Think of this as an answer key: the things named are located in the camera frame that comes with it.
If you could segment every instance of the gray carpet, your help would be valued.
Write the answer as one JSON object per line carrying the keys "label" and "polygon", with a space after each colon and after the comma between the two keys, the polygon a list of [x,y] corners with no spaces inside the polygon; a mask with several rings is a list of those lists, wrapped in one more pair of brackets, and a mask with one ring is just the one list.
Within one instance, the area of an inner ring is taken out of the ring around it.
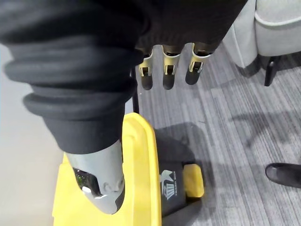
{"label": "gray carpet", "polygon": [[301,54],[284,56],[267,88],[262,68],[237,69],[221,45],[189,86],[189,47],[169,91],[156,47],[154,87],[140,85],[138,96],[141,115],[201,162],[205,196],[193,225],[300,225],[301,189],[270,182],[264,169],[275,161],[301,163]]}

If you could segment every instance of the yellow bin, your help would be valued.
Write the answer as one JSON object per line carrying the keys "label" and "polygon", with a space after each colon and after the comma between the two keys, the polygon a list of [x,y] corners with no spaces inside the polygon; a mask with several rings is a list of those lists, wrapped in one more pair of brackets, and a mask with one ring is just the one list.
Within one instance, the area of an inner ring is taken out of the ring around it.
{"label": "yellow bin", "polygon": [[54,226],[161,226],[161,199],[155,133],[140,115],[123,122],[124,202],[103,214],[82,193],[66,157],[59,168],[53,207]]}

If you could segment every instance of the black shoe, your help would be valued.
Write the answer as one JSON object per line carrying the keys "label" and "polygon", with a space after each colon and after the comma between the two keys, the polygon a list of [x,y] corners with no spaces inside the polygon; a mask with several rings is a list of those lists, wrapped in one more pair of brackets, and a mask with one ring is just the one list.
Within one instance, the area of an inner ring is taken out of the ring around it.
{"label": "black shoe", "polygon": [[265,168],[265,174],[277,184],[301,188],[301,165],[271,163]]}

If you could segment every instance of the robotic hand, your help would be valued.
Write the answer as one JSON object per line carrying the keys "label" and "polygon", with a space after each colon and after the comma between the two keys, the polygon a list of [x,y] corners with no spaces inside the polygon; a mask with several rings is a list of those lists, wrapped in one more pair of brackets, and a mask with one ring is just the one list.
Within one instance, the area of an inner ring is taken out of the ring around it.
{"label": "robotic hand", "polygon": [[246,0],[0,0],[0,42],[14,81],[29,83],[29,111],[43,117],[67,153],[81,190],[101,211],[121,207],[125,102],[152,87],[152,47],[162,45],[171,89],[183,46],[192,42],[186,82],[197,82]]}

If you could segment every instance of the black fabric sleeve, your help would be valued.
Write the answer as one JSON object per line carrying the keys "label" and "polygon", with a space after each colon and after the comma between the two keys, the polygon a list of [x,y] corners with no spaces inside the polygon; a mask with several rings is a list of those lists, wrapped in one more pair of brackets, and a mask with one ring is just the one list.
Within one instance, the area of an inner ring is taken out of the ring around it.
{"label": "black fabric sleeve", "polygon": [[6,74],[31,85],[24,104],[63,151],[93,153],[120,139],[144,27],[133,1],[0,0],[0,43],[14,57]]}

